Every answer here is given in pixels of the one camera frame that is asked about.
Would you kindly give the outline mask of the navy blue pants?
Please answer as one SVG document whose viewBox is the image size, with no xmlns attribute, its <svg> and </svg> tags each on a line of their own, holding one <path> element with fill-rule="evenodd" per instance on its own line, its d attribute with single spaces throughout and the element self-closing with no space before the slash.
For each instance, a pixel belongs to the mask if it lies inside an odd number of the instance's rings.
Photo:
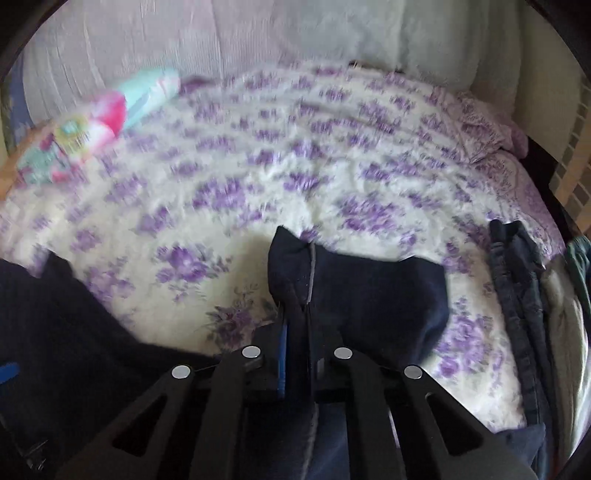
<svg viewBox="0 0 591 480">
<path fill-rule="evenodd" d="M 278 228 L 267 274 L 270 322 L 212 360 L 136 340 L 54 254 L 37 275 L 3 262 L 2 477 L 539 479 L 544 425 L 493 433 L 421 366 L 449 320 L 442 266 Z"/>
</svg>

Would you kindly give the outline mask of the purple floral bedspread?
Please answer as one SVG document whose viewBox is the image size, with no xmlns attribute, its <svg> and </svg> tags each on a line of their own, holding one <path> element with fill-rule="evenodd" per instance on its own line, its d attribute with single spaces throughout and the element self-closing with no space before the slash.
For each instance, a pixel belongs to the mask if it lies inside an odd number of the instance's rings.
<svg viewBox="0 0 591 480">
<path fill-rule="evenodd" d="M 444 266 L 451 319 L 426 361 L 492 430 L 525 423 L 488 267 L 489 223 L 562 237 L 522 159 L 468 164 L 441 87 L 342 65 L 273 66 L 166 103 L 65 184 L 14 189 L 1 255 L 48 252 L 139 339 L 215 355 L 271 317 L 278 227 L 339 253 Z"/>
</svg>

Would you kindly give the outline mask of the purple floral pillow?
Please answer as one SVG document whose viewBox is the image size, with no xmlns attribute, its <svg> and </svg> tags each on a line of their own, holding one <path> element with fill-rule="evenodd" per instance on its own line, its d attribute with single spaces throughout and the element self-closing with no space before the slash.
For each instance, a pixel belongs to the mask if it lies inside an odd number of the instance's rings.
<svg viewBox="0 0 591 480">
<path fill-rule="evenodd" d="M 517 159 L 527 156 L 527 135 L 495 106 L 471 94 L 448 94 L 442 111 L 451 121 L 450 129 L 468 164 L 475 164 L 498 151 L 509 152 Z"/>
</svg>

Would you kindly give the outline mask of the folded colourful floral quilt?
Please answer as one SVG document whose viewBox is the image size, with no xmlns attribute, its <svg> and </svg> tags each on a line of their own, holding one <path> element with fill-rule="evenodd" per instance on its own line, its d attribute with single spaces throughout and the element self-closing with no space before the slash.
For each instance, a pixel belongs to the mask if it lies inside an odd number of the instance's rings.
<svg viewBox="0 0 591 480">
<path fill-rule="evenodd" d="M 144 70 L 38 129 L 16 164 L 24 184 L 60 183 L 180 91 L 174 69 Z"/>
</svg>

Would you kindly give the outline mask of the checked beige curtain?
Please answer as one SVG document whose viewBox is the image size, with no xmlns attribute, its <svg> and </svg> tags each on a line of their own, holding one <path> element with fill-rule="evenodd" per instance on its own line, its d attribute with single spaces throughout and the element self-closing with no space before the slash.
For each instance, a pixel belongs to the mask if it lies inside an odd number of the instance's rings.
<svg viewBox="0 0 591 480">
<path fill-rule="evenodd" d="M 569 143 L 551 182 L 554 196 L 584 234 L 590 232 L 590 87 L 584 84 Z"/>
</svg>

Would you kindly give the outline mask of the folded dark jeans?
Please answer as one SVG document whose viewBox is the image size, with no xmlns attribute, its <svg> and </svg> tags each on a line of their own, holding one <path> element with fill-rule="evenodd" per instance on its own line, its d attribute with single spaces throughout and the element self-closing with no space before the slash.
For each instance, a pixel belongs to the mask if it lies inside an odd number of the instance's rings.
<svg viewBox="0 0 591 480">
<path fill-rule="evenodd" d="M 528 425 L 545 426 L 533 469 L 540 479 L 548 479 L 556 456 L 558 412 L 547 333 L 549 307 L 541 286 L 544 265 L 522 222 L 493 220 L 489 231 L 491 278 L 517 368 L 525 419 Z"/>
</svg>

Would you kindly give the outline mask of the white lace covered bedding pile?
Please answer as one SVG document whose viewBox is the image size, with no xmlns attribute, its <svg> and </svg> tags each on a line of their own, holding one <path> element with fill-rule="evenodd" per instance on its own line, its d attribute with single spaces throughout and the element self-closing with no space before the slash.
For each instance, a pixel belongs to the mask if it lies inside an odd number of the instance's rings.
<svg viewBox="0 0 591 480">
<path fill-rule="evenodd" d="M 273 62 L 360 61 L 512 112 L 514 1 L 70 1 L 24 49 L 34 121 L 158 66 L 221 78 Z"/>
</svg>

